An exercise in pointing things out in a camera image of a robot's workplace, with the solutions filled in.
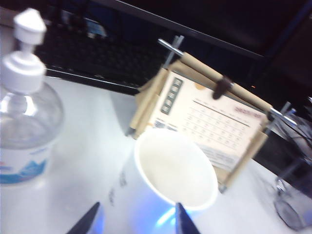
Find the calendar grid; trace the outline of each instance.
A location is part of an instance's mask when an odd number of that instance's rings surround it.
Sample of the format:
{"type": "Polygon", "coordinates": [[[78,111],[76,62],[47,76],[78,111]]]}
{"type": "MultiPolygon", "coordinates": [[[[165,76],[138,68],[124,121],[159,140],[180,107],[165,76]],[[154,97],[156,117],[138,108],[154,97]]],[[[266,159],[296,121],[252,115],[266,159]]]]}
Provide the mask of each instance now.
{"type": "MultiPolygon", "coordinates": [[[[201,134],[201,135],[204,136],[204,137],[207,137],[206,135],[204,135],[204,134],[202,134],[202,133],[200,133],[200,132],[198,132],[198,131],[196,131],[196,130],[190,128],[190,127],[187,127],[187,126],[183,126],[183,127],[188,128],[188,129],[192,130],[193,132],[199,133],[199,134],[201,134]]],[[[232,147],[230,147],[229,145],[223,144],[222,142],[220,142],[220,141],[218,141],[218,140],[216,140],[216,139],[209,138],[209,137],[208,137],[208,139],[214,140],[214,141],[220,143],[221,145],[224,145],[224,146],[226,146],[226,147],[228,147],[228,148],[230,148],[230,149],[232,149],[232,150],[235,150],[235,148],[232,148],[232,147]]]]}
{"type": "MultiPolygon", "coordinates": [[[[207,114],[205,114],[205,113],[203,113],[203,112],[201,112],[201,111],[199,111],[199,110],[196,110],[196,109],[194,109],[194,108],[192,108],[192,107],[191,107],[190,109],[192,109],[193,111],[197,111],[197,112],[199,112],[199,113],[201,113],[201,114],[207,116],[208,118],[214,119],[214,120],[216,120],[216,121],[219,121],[219,122],[221,122],[221,123],[223,123],[223,124],[228,125],[227,122],[224,123],[224,122],[222,122],[220,119],[217,119],[217,118],[214,118],[214,117],[212,117],[212,116],[209,116],[209,115],[207,115],[207,114]]],[[[236,129],[236,130],[238,130],[238,131],[241,131],[241,129],[237,128],[236,126],[231,126],[231,127],[234,128],[234,129],[236,129]]]]}
{"type": "Polygon", "coordinates": [[[233,141],[232,139],[226,138],[226,137],[223,136],[223,135],[220,135],[220,134],[218,134],[218,133],[216,133],[216,132],[213,132],[213,131],[211,131],[211,130],[209,130],[209,129],[204,128],[203,126],[200,126],[200,125],[198,125],[198,124],[196,124],[196,123],[193,123],[193,122],[191,122],[191,123],[194,124],[194,125],[196,125],[196,126],[198,126],[198,127],[200,127],[200,128],[202,128],[202,129],[204,129],[205,131],[209,131],[209,132],[211,132],[211,133],[213,133],[213,134],[216,134],[216,135],[218,135],[218,136],[220,136],[220,137],[222,137],[222,138],[224,138],[224,139],[227,139],[227,140],[229,140],[229,141],[231,141],[231,142],[233,142],[233,143],[236,143],[236,142],[233,141]]]}
{"type": "Polygon", "coordinates": [[[236,122],[238,122],[238,123],[241,123],[241,124],[243,124],[243,125],[249,127],[249,125],[247,125],[247,124],[245,124],[245,123],[243,123],[243,122],[240,122],[240,121],[238,121],[237,119],[234,119],[234,118],[232,118],[232,117],[229,117],[229,116],[227,116],[227,115],[225,115],[225,114],[223,114],[223,113],[221,113],[221,112],[219,112],[219,111],[216,111],[216,110],[214,110],[214,109],[212,109],[212,108],[210,108],[210,107],[208,107],[208,106],[205,106],[205,105],[203,105],[203,104],[201,104],[201,103],[199,103],[199,102],[197,102],[197,101],[194,101],[194,100],[193,100],[193,102],[195,102],[195,103],[197,103],[197,104],[199,104],[199,105],[201,105],[201,106],[203,106],[203,107],[206,107],[206,108],[208,108],[209,110],[212,110],[212,111],[214,111],[214,112],[217,112],[217,113],[219,113],[220,115],[223,115],[223,116],[225,116],[225,117],[227,117],[227,118],[230,118],[230,119],[232,119],[232,120],[234,120],[234,121],[236,121],[236,122]]]}
{"type": "Polygon", "coordinates": [[[230,133],[230,134],[232,134],[232,135],[235,136],[235,137],[241,138],[240,136],[237,136],[237,135],[233,134],[232,132],[229,132],[229,131],[225,130],[224,128],[220,128],[220,127],[218,127],[218,126],[216,126],[216,125],[213,125],[212,123],[209,123],[209,122],[207,122],[207,121],[204,121],[204,120],[201,119],[200,117],[194,116],[194,115],[192,115],[192,114],[190,114],[190,113],[188,113],[188,115],[191,115],[192,117],[198,118],[198,119],[200,119],[200,121],[203,121],[204,123],[210,124],[210,125],[212,125],[212,126],[218,128],[218,129],[221,129],[221,130],[224,131],[224,132],[230,133]]]}

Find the keyboard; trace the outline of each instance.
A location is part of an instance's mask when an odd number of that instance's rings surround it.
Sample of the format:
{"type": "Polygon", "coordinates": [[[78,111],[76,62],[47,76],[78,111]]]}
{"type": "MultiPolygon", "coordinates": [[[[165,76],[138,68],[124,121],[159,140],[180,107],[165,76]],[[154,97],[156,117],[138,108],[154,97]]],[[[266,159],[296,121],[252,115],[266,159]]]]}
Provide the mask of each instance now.
{"type": "Polygon", "coordinates": [[[89,37],[48,26],[35,54],[47,75],[134,95],[160,69],[167,51],[160,45],[133,45],[120,39],[89,37]]]}

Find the desk surface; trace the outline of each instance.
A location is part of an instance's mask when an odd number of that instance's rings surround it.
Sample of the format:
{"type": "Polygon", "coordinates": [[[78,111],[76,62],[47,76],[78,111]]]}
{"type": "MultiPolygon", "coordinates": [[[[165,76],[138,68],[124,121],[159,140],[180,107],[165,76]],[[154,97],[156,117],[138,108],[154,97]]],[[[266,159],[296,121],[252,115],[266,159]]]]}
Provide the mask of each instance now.
{"type": "MultiPolygon", "coordinates": [[[[2,234],[66,233],[96,201],[104,202],[135,143],[124,135],[136,109],[134,97],[56,78],[46,81],[63,100],[64,130],[45,175],[1,187],[2,234]]],[[[203,234],[295,233],[274,210],[274,178],[251,160],[233,186],[195,219],[199,230],[203,234]]]]}

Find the wooden calendar stand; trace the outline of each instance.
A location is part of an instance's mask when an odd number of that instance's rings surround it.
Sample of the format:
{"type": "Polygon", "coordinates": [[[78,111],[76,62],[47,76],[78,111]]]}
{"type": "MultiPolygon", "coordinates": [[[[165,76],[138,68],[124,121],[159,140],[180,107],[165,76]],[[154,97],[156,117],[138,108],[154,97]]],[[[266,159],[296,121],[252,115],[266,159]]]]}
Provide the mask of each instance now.
{"type": "MultiPolygon", "coordinates": [[[[130,129],[134,131],[134,138],[139,137],[139,135],[144,132],[170,71],[177,71],[192,78],[195,82],[203,84],[204,86],[210,87],[214,90],[217,87],[217,84],[223,79],[222,74],[200,62],[191,55],[185,52],[183,53],[175,48],[171,48],[171,50],[180,55],[181,58],[170,64],[166,69],[161,68],[155,77],[139,88],[139,93],[136,95],[137,111],[130,123],[130,129]]],[[[269,113],[272,114],[273,108],[269,103],[250,93],[238,84],[232,83],[225,94],[229,97],[238,99],[243,103],[251,105],[265,112],[267,115],[269,113]]],[[[255,134],[245,154],[241,157],[231,172],[214,167],[221,192],[225,191],[226,188],[232,184],[240,171],[246,166],[249,159],[254,157],[262,147],[268,138],[268,136],[264,133],[268,123],[267,118],[263,120],[261,129],[255,134]]]]}

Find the clear plastic bottle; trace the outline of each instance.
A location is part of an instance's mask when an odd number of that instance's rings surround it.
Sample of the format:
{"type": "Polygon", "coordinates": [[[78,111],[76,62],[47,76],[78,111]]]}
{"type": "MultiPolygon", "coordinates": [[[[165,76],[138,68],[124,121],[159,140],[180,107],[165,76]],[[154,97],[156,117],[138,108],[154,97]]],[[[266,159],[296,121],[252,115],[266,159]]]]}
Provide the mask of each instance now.
{"type": "Polygon", "coordinates": [[[21,51],[1,64],[0,183],[18,183],[40,175],[63,123],[57,93],[43,82],[45,66],[32,54],[43,40],[39,13],[28,9],[15,19],[21,51]]]}

